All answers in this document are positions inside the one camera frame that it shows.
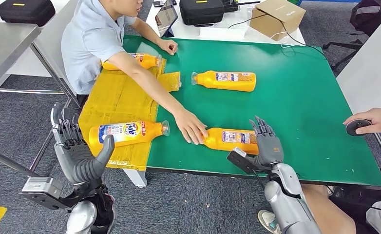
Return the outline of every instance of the light blue shirt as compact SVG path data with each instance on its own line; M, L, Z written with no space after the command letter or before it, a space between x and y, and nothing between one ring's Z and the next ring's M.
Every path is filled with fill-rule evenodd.
M124 51L124 24L136 17L122 16L117 24L99 0L78 0L74 16L61 38L61 54L70 85L77 94L89 94L101 61Z

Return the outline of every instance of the cardboard box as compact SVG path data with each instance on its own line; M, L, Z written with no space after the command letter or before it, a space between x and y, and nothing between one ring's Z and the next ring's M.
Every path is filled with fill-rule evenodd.
M292 33L297 30L304 14L304 9L286 0L266 0L252 10L253 19L249 25L268 37L273 36L273 40L280 40L286 33L277 35L276 33L285 31Z

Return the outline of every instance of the orange detergent bottle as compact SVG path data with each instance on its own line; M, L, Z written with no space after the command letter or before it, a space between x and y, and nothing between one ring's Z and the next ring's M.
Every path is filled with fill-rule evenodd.
M128 123L104 124L90 129L89 141L91 147L103 144L107 135L113 135L115 147L152 141L160 135L169 136L169 122L153 123L149 121L134 121Z
M212 89L229 89L251 92L255 89L256 75L252 72L192 73L192 85L200 84Z
M238 147L251 155L257 155L259 150L256 144L256 136L251 130L235 130L224 128L208 129L208 137L204 145L215 150L232 151Z
M151 67L160 67L162 64L162 56L153 56L143 53L128 53L129 55L133 56L133 58L136 58L136 60L140 63L140 65L145 68L149 69ZM101 65L106 70L119 70L116 66L109 63L109 61L102 62Z

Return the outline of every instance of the green tabletop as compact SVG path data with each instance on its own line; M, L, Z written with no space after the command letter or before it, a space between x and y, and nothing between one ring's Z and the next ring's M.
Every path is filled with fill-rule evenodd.
M316 50L276 44L174 39L178 52L169 56L149 41L126 36L128 52L161 54L165 72L181 72L182 87L172 95L211 127L251 129L258 115L273 127L284 148L284 163L301 180L381 186L381 173L362 137L349 136L342 122L351 111L328 62ZM191 85L192 72L254 72L253 92ZM159 107L157 121L171 123L169 137L152 142L148 167L246 175L227 160L228 152L188 144L173 116Z

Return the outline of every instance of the human hand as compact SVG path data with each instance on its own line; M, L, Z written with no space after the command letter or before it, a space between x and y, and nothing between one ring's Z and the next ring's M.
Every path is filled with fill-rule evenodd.
M177 43L173 40L161 39L157 44L162 50L168 52L170 55L174 55L177 51Z
M203 137L207 137L206 125L203 124L193 113L185 108L173 114L179 130L185 140L190 143L191 139L195 145L203 144Z
M366 112L357 113L349 117L343 124L348 124L356 119L366 119L372 123L372 125L358 128L356 130L357 134L381 133L381 108L373 108Z

